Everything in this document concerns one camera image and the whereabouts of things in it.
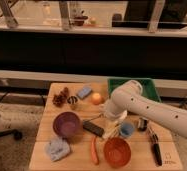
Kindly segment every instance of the carrot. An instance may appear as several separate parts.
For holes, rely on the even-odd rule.
[[[98,165],[99,158],[96,151],[96,138],[97,136],[94,136],[91,140],[91,159],[95,165]]]

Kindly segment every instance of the remote control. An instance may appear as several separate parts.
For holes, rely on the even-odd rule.
[[[90,121],[83,121],[83,128],[92,132],[93,134],[102,137],[102,135],[104,134],[104,129],[95,125],[94,123],[90,122]]]

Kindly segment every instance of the chair leg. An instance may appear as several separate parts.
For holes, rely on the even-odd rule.
[[[14,135],[14,139],[15,140],[21,140],[23,137],[22,132],[18,131],[17,129],[11,129],[11,130],[7,130],[7,131],[2,131],[0,132],[0,137],[6,136],[6,135],[10,135],[13,134]]]

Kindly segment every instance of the floor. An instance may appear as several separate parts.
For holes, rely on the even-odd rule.
[[[27,171],[37,129],[44,110],[40,95],[9,93],[0,103],[0,131],[19,129],[23,139],[0,138],[0,171]],[[174,135],[184,171],[187,171],[187,140]]]

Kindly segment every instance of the small cup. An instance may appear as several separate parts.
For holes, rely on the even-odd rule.
[[[135,128],[131,123],[123,122],[120,125],[119,133],[123,138],[128,138],[134,132]]]

